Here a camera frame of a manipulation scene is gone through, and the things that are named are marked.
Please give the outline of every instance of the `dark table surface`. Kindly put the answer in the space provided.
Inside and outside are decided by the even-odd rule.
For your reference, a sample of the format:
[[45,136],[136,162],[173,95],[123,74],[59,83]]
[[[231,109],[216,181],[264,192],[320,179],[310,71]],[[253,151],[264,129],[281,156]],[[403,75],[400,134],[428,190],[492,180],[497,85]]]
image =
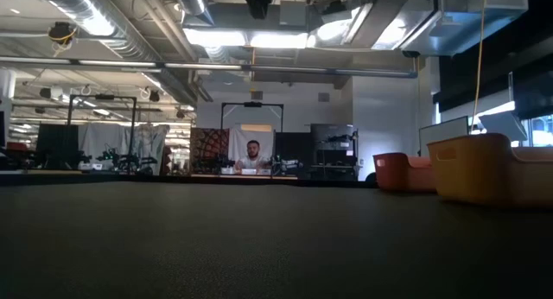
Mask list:
[[552,228],[370,189],[0,188],[0,298],[551,298]]

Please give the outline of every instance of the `yellow bin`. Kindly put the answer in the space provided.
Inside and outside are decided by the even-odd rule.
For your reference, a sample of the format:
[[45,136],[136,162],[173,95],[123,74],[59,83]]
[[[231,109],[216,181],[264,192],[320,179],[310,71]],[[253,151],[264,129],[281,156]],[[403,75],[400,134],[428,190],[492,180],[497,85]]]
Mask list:
[[429,143],[445,200],[497,207],[553,207],[553,148],[511,148],[501,134]]

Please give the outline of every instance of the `man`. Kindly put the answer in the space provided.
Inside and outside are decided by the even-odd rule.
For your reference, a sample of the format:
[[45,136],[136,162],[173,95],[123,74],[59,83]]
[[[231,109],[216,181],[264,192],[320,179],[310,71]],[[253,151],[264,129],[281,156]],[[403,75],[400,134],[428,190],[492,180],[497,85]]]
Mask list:
[[266,169],[269,165],[269,160],[259,155],[259,142],[257,140],[250,140],[246,147],[248,149],[248,156],[238,160],[234,165],[235,169]]

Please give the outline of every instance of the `plastic storage bin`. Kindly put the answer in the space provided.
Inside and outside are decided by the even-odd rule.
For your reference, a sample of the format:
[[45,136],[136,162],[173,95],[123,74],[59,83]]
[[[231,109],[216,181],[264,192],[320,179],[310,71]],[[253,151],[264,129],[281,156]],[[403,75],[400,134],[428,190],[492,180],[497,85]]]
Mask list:
[[428,157],[403,153],[376,155],[378,186],[385,191],[435,192],[434,173]]
[[428,144],[438,194],[500,207],[553,207],[553,148],[511,148],[500,134]]

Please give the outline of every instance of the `white shirt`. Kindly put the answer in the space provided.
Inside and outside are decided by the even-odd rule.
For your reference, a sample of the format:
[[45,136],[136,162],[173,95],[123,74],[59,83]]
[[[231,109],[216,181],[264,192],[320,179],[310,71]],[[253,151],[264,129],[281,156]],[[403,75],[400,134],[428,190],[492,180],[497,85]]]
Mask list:
[[250,157],[243,157],[239,160],[242,163],[243,169],[257,169],[257,166],[264,166],[269,160],[261,156],[257,156],[255,160],[250,159]]

